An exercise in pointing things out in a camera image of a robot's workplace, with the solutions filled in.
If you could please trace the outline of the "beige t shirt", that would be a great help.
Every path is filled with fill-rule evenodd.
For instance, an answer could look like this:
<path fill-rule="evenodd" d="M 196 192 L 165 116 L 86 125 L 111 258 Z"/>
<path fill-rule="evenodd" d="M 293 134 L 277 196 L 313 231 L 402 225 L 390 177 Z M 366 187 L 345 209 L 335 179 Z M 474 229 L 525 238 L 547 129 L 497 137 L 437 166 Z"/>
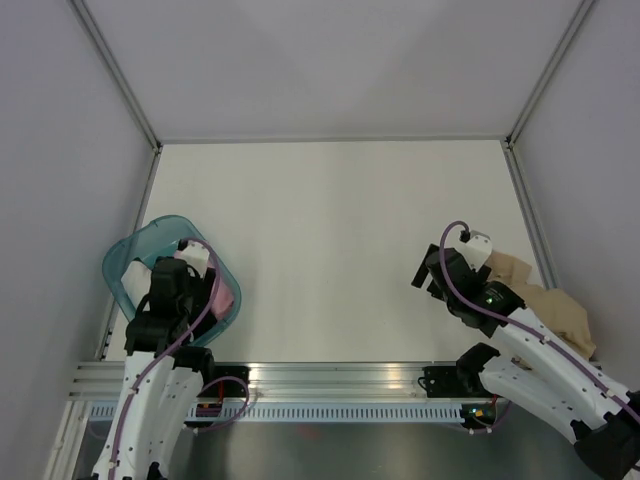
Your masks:
<path fill-rule="evenodd" d="M 541 322 L 577 354 L 590 360 L 596 351 L 586 309 L 559 288 L 529 282 L 533 267 L 508 254 L 492 252 L 486 261 L 490 280 L 505 284 L 520 296 Z"/>

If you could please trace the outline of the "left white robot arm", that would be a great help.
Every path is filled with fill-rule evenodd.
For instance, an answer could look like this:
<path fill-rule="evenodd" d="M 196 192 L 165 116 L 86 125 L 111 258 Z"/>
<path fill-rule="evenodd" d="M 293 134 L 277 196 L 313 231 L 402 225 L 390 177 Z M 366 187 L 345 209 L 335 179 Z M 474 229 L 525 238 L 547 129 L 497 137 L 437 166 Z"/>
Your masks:
<path fill-rule="evenodd" d="M 218 286 L 209 260 L 160 257 L 125 333 L 124 378 L 94 479 L 165 479 L 172 450 L 198 396 L 218 372 L 210 349 L 193 343 Z"/>

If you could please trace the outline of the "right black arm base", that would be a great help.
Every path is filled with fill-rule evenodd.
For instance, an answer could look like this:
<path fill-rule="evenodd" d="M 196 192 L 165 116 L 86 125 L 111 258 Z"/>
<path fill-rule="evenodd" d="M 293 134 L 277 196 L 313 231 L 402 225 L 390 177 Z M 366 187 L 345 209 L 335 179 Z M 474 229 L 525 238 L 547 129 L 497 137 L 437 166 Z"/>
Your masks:
<path fill-rule="evenodd" d="M 460 373 L 454 365 L 426 366 L 417 382 L 428 398 L 488 399 L 492 397 L 476 376 Z"/>

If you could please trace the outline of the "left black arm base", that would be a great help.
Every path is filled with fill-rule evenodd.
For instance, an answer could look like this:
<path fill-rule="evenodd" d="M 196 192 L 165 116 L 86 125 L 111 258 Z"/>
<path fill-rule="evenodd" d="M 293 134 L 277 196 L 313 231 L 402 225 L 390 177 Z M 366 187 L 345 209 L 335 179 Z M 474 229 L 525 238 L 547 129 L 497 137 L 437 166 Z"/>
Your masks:
<path fill-rule="evenodd" d="M 212 379 L 198 394 L 198 399 L 209 399 L 222 403 L 227 399 L 244 399 L 250 384 L 250 368 L 245 365 L 218 365 Z"/>

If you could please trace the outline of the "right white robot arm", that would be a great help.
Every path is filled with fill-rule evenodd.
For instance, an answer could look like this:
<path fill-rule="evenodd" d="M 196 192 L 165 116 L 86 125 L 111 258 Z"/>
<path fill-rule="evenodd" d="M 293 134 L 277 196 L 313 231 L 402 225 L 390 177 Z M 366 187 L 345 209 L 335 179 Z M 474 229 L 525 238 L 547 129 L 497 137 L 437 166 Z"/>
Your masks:
<path fill-rule="evenodd" d="M 502 397 L 553 427 L 602 479 L 639 467 L 639 395 L 612 380 L 558 338 L 507 285 L 474 270 L 453 248 L 430 245 L 412 286 L 451 315 L 509 347 L 521 360 L 478 343 L 455 363 L 467 395 Z"/>

